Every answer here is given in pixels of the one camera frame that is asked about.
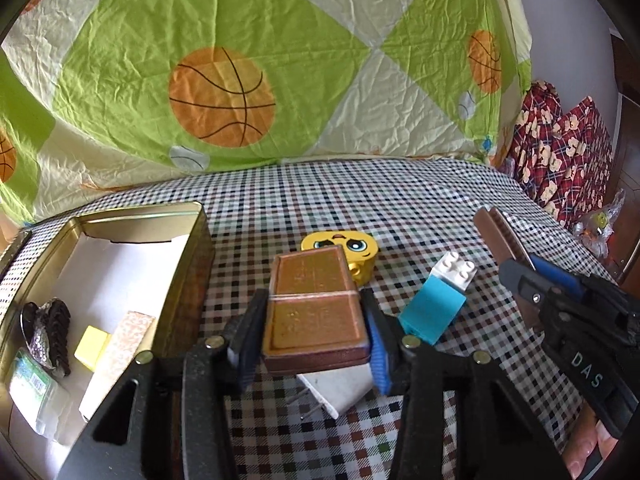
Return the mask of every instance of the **barcode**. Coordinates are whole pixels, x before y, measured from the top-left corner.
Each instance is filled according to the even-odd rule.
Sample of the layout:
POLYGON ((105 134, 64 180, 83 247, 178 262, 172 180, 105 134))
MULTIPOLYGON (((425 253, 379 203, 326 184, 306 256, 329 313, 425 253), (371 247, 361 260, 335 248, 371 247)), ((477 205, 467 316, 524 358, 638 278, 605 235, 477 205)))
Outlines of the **barcode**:
POLYGON ((35 373, 31 374, 31 379, 29 379, 29 382, 39 395, 43 395, 47 389, 47 385, 35 373))

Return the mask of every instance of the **finger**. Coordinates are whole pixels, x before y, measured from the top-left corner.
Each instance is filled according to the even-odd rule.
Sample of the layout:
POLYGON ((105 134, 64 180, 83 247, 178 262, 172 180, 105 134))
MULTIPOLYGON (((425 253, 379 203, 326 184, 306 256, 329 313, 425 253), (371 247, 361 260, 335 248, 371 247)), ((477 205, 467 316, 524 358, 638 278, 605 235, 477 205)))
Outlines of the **finger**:
POLYGON ((596 434, 598 435, 598 447, 600 448, 600 454, 603 458, 609 456, 609 453, 616 447, 618 440, 613 438, 607 428, 604 427, 602 421, 599 421, 596 425, 596 434))
POLYGON ((562 459, 574 480, 580 476, 587 458, 598 444, 597 421, 589 405, 583 404, 569 442, 562 453, 562 459))

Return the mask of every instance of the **checkered tablecloth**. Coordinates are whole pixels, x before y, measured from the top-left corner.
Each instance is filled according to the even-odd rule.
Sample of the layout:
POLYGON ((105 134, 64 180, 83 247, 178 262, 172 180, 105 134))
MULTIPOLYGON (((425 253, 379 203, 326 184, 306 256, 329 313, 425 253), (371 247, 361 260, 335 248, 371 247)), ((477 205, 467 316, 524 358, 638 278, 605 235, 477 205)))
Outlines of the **checkered tablecloth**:
MULTIPOLYGON (((397 314, 419 290, 431 266, 449 250, 478 266, 460 315, 438 343, 468 355, 485 349, 499 358, 558 447, 580 396, 540 351, 473 225, 482 206, 503 211, 526 248, 568 270, 605 276, 570 234, 525 197, 518 184, 489 168, 455 160, 334 161, 205 174, 104 197, 63 218, 34 227, 34 236, 0 285, 0 314, 21 279, 70 217, 115 206, 197 200, 209 218, 216 256, 201 336, 222 330, 244 311, 257 287, 268 285, 276 254, 295 251, 319 230, 363 230, 380 246, 370 286, 397 314)), ((232 444, 244 478, 386 478, 401 398, 373 392, 338 420, 304 403, 286 405, 300 384, 264 368, 239 399, 228 402, 232 444)), ((453 477, 455 406, 445 395, 443 475, 453 477)))

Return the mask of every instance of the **metal screw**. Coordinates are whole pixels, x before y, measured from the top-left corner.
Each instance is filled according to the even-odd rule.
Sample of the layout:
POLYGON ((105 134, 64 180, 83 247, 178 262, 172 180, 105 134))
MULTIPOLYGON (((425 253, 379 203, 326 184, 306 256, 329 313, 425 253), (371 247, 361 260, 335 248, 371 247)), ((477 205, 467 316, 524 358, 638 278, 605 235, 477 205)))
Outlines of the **metal screw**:
POLYGON ((206 341, 204 342, 204 345, 211 349, 211 348, 220 348, 223 344, 225 343, 225 338, 223 338, 221 335, 213 335, 211 337, 207 337, 206 341))
POLYGON ((143 350, 138 355, 136 355, 137 365, 148 365, 153 360, 154 353, 151 350, 143 350))
POLYGON ((406 335, 402 338, 402 346, 413 349, 420 346, 420 340, 415 335, 406 335))
POLYGON ((491 362, 491 356, 484 350, 476 350, 473 355, 474 361, 479 365, 487 365, 491 362))

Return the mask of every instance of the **gray wall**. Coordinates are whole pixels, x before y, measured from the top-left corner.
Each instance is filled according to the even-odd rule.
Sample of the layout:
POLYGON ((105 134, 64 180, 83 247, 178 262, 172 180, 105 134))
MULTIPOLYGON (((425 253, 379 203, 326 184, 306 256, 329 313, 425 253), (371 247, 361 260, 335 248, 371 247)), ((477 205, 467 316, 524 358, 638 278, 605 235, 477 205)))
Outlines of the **gray wall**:
POLYGON ((593 97, 609 135, 616 124, 610 21, 597 0, 522 0, 531 29, 533 77, 552 83, 569 111, 593 97))

